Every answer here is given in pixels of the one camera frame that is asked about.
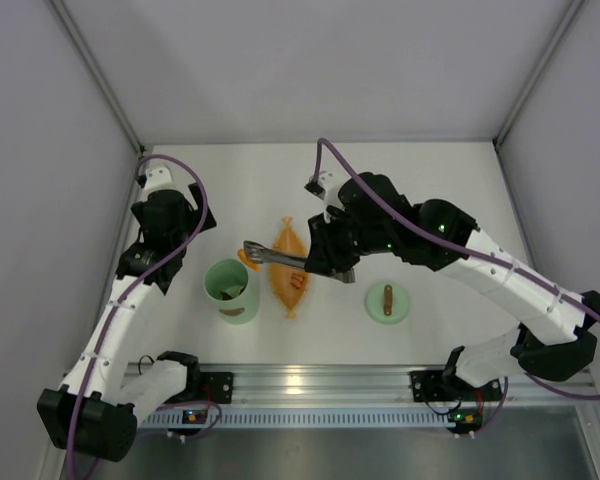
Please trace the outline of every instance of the gray floor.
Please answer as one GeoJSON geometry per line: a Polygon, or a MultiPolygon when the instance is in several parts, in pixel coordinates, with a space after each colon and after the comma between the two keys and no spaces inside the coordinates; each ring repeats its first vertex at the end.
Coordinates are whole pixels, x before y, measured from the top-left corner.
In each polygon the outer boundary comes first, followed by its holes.
{"type": "MultiPolygon", "coordinates": [[[[186,445],[139,438],[95,479],[367,480],[596,478],[571,410],[506,410],[475,440],[414,430],[219,430],[186,445]]],[[[79,465],[88,468],[88,461],[79,465]]]]}

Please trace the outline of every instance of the croissant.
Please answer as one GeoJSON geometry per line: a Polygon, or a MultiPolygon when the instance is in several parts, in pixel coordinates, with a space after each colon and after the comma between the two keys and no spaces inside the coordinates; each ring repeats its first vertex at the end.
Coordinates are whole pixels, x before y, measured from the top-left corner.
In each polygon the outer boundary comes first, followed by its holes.
{"type": "MultiPolygon", "coordinates": [[[[284,217],[284,228],[278,235],[273,249],[278,252],[306,257],[307,249],[291,226],[293,218],[284,217]]],[[[287,309],[286,318],[295,318],[295,308],[309,287],[309,274],[284,265],[272,264],[269,267],[269,283],[280,303],[287,309]]]]}

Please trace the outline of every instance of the white wall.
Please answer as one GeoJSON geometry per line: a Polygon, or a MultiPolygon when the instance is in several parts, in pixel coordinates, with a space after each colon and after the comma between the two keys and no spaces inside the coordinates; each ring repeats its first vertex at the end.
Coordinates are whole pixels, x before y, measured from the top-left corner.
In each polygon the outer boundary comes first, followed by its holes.
{"type": "Polygon", "coordinates": [[[490,140],[567,0],[67,0],[148,144],[490,140]]]}
{"type": "Polygon", "coordinates": [[[42,0],[0,0],[0,479],[93,327],[134,155],[42,0]]]}
{"type": "MultiPolygon", "coordinates": [[[[600,291],[600,0],[584,9],[504,160],[542,271],[600,291]]],[[[600,388],[600,328],[594,376],[600,388]]]]}

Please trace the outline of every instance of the white table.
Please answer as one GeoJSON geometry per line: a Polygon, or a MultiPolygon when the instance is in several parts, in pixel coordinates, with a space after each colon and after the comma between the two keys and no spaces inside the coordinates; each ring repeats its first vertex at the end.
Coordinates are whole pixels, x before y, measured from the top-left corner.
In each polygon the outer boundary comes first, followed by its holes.
{"type": "MultiPolygon", "coordinates": [[[[337,147],[359,171],[386,174],[412,203],[444,198],[477,219],[503,248],[526,261],[523,242],[493,147],[489,143],[357,143],[337,147]]],[[[295,320],[274,297],[266,269],[260,274],[260,310],[241,326],[225,323],[205,298],[207,269],[237,258],[245,239],[273,243],[281,218],[292,216],[309,246],[307,219],[320,200],[303,186],[313,172],[315,144],[160,146],[202,178],[218,226],[190,245],[184,266],[155,312],[137,356],[178,350],[203,363],[241,364],[441,364],[452,348],[478,343],[509,330],[513,319],[485,298],[393,255],[363,258],[357,283],[313,276],[295,320]],[[364,309],[376,282],[405,286],[409,316],[379,325],[364,309]]],[[[325,150],[323,169],[340,166],[325,150]]],[[[178,186],[190,180],[171,167],[178,186]]]]}

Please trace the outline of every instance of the table surface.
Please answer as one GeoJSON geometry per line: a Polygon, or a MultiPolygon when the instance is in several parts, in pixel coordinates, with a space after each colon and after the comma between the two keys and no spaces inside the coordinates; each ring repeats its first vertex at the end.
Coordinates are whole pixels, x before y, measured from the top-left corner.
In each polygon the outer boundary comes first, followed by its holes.
{"type": "MultiPolygon", "coordinates": [[[[476,218],[504,249],[526,262],[490,143],[337,146],[358,172],[386,174],[412,203],[430,198],[453,202],[476,218]]],[[[515,325],[512,317],[468,287],[423,267],[403,264],[391,254],[363,258],[352,285],[313,276],[294,320],[285,319],[265,268],[256,274],[258,315],[245,325],[224,322],[205,297],[205,272],[218,260],[237,258],[243,240],[271,245],[284,216],[294,218],[296,231],[309,246],[306,221],[322,211],[322,202],[303,189],[313,172],[315,150],[315,144],[154,149],[184,161],[198,173],[218,226],[189,246],[183,268],[138,343],[138,357],[177,350],[197,355],[202,363],[441,364],[454,347],[482,342],[515,325]],[[397,282],[411,296],[411,312],[397,325],[378,324],[365,312],[364,296],[380,281],[397,282]]],[[[322,168],[341,171],[327,151],[322,168]]],[[[179,188],[191,183],[178,167],[170,170],[179,188]]],[[[129,242],[134,238],[132,232],[129,242]]]]}

